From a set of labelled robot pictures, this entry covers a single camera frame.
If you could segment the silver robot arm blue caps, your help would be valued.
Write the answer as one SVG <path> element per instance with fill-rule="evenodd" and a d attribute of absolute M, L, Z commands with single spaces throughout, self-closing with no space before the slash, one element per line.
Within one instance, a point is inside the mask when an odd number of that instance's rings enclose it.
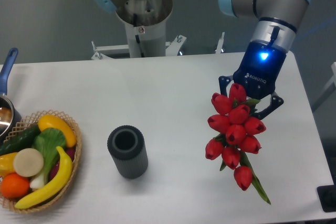
<path fill-rule="evenodd" d="M 94 0 L 124 23 L 132 58 L 176 55 L 176 44 L 166 45 L 166 21 L 172 0 Z M 275 83 L 311 0 L 218 0 L 222 13 L 256 17 L 258 23 L 238 69 L 219 78 L 221 94 L 229 84 L 240 84 L 251 99 L 270 97 L 270 105 L 252 115 L 263 119 L 283 104 Z"/>

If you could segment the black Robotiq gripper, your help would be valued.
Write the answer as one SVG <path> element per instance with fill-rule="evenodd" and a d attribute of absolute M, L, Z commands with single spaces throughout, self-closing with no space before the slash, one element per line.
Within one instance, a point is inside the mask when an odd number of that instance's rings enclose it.
<path fill-rule="evenodd" d="M 258 42 L 250 42 L 238 69 L 233 76 L 220 76 L 219 88 L 227 95 L 227 87 L 234 80 L 244 87 L 246 95 L 261 100 L 271 94 L 270 104 L 254 117 L 263 120 L 284 104 L 275 91 L 275 82 L 285 61 L 286 53 Z"/>

